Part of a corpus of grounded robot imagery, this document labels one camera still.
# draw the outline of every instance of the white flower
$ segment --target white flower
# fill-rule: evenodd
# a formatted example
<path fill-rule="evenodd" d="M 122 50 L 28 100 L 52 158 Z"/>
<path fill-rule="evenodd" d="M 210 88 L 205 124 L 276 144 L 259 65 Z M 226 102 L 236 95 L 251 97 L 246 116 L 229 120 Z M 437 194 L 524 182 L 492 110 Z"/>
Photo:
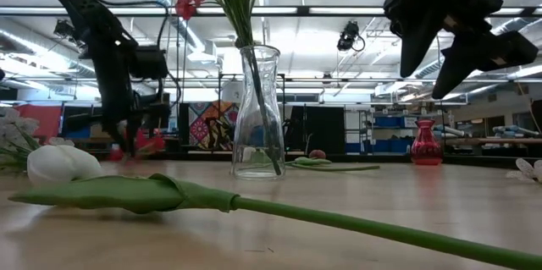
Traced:
<path fill-rule="evenodd" d="M 18 118 L 19 116 L 19 111 L 12 107 L 0 107 L 0 117 Z"/>
<path fill-rule="evenodd" d="M 40 127 L 40 121 L 35 118 L 20 118 L 15 123 L 28 135 L 34 135 L 36 130 Z"/>
<path fill-rule="evenodd" d="M 516 160 L 518 171 L 506 173 L 507 178 L 520 179 L 521 181 L 538 181 L 542 183 L 542 160 L 534 163 L 534 168 L 527 161 L 518 158 Z"/>
<path fill-rule="evenodd" d="M 68 183 L 105 174 L 94 156 L 72 146 L 36 149 L 28 156 L 27 171 L 33 185 Z"/>
<path fill-rule="evenodd" d="M 49 145 L 52 146 L 75 146 L 72 140 L 65 140 L 64 138 L 52 137 L 49 139 Z"/>

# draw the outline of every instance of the wooden table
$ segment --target wooden table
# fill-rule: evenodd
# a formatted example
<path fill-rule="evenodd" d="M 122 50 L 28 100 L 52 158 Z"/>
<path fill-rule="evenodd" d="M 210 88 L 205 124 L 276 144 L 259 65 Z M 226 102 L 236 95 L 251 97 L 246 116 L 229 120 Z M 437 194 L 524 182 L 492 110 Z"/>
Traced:
<path fill-rule="evenodd" d="M 114 173 L 113 164 L 104 166 Z M 506 170 L 384 164 L 335 174 L 291 169 L 281 182 L 237 181 L 228 163 L 148 162 L 162 172 L 246 197 L 340 212 L 542 254 L 542 186 Z M 0 269 L 500 269 L 364 234 L 255 212 L 184 210 L 137 216 L 6 200 L 28 187 L 0 178 Z"/>

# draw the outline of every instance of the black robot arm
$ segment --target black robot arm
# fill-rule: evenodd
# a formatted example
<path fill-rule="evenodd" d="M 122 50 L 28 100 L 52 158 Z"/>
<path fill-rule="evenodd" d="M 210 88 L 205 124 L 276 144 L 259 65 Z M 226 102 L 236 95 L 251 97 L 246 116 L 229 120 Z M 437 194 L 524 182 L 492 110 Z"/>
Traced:
<path fill-rule="evenodd" d="M 491 71 L 532 63 L 539 49 L 517 31 L 499 36 L 485 21 L 499 11 L 502 0 L 385 0 L 384 13 L 390 30 L 402 39 L 401 76 L 412 75 L 423 61 L 437 33 L 455 35 L 433 90 L 440 99 L 475 69 Z"/>
<path fill-rule="evenodd" d="M 140 46 L 101 0 L 59 1 L 75 28 L 74 38 L 87 45 L 102 97 L 102 115 L 80 115 L 70 118 L 66 125 L 78 128 L 100 122 L 124 152 L 135 155 L 134 136 L 143 116 L 164 110 L 164 104 L 140 102 L 139 95 L 132 91 L 130 75 L 159 80 L 162 86 L 162 79 L 168 75 L 163 52 L 158 46 Z M 128 122 L 126 140 L 117 127 L 123 120 Z"/>

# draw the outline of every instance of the pink glass vase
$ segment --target pink glass vase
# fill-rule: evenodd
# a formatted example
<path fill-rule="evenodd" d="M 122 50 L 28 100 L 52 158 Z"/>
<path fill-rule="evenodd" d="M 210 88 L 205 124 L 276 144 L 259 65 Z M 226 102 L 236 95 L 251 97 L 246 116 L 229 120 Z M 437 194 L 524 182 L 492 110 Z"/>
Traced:
<path fill-rule="evenodd" d="M 442 162 L 442 150 L 440 144 L 434 138 L 433 120 L 416 121 L 418 136 L 410 150 L 411 159 L 418 165 L 439 165 Z"/>

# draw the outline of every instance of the tulip leaf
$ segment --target tulip leaf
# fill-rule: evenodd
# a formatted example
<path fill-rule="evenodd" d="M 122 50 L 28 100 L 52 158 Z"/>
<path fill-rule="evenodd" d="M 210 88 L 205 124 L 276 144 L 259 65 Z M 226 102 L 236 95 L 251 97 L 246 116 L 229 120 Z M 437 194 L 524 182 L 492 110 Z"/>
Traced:
<path fill-rule="evenodd" d="M 148 179 L 103 176 L 21 191 L 11 201 L 46 206 L 97 209 L 120 207 L 136 214 L 183 208 L 229 212 L 236 194 L 154 174 Z"/>

